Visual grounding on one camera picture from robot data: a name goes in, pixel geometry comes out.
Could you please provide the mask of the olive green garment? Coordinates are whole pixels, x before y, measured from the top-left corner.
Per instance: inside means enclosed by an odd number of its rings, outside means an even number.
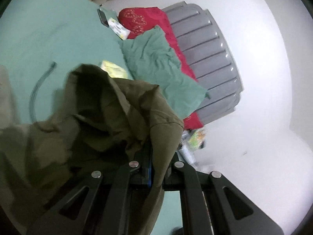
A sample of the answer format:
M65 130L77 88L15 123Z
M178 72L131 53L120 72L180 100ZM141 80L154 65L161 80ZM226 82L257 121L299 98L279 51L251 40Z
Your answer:
M164 198L161 187L183 132L183 121L158 85L113 79L95 65L68 75L63 103L47 120L16 124L11 89L1 87L1 207L20 232L41 216L78 172L151 152L154 176L136 193L130 233L150 234Z

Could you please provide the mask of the yellow green packet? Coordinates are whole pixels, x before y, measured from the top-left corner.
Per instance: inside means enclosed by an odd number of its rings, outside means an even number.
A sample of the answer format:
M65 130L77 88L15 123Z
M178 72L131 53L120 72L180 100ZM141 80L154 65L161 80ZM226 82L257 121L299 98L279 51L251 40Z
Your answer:
M107 72L111 78L129 79L125 69L110 61L102 61L100 68Z

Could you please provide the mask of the green pillow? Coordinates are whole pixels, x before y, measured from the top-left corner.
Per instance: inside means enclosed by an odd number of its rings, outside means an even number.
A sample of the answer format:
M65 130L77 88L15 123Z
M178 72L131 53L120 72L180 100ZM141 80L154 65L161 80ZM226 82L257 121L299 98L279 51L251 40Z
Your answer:
M158 85L179 118L195 112L207 96L206 88L181 71L181 61L159 26L122 41L121 49L133 79Z

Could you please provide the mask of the grey padded headboard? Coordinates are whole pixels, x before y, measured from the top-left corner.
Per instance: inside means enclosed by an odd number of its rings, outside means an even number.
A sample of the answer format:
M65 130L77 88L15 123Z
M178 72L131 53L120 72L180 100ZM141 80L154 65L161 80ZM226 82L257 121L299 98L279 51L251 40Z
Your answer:
M178 46L209 96L196 110L206 125L234 112L243 86L227 42L209 10L176 3L163 9Z

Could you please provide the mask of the red pillow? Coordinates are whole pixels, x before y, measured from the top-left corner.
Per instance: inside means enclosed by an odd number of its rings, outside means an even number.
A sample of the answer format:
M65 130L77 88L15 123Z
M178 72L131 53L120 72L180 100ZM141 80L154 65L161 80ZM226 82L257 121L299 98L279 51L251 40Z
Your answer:
M186 58L178 46L178 41L170 25L165 12L157 7L135 7L126 8L119 13L119 22L128 30L130 35L128 39L134 39L144 32L159 26L165 32L165 38L170 47L173 48L181 61L181 71L193 78L196 82L195 74L187 64ZM203 126L199 116L193 112L187 118L183 119L185 129L199 129Z

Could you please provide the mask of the black smartphone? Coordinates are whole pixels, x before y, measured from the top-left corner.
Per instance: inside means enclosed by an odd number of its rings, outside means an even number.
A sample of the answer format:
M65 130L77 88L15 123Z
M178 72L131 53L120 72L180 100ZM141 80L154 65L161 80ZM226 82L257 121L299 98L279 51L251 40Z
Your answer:
M105 13L101 9L97 9L98 16L102 25L109 27Z

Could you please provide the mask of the teal bed sheet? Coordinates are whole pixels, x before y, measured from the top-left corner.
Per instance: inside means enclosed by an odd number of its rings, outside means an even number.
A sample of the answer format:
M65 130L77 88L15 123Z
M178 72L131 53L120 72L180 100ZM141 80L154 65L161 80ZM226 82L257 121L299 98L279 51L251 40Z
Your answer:
M126 67L121 39L100 22L99 10L88 0L11 0L1 17L1 65L9 74L18 123L30 123L31 92L52 63L56 68L36 96L39 121L60 106L67 75L78 65L109 61Z

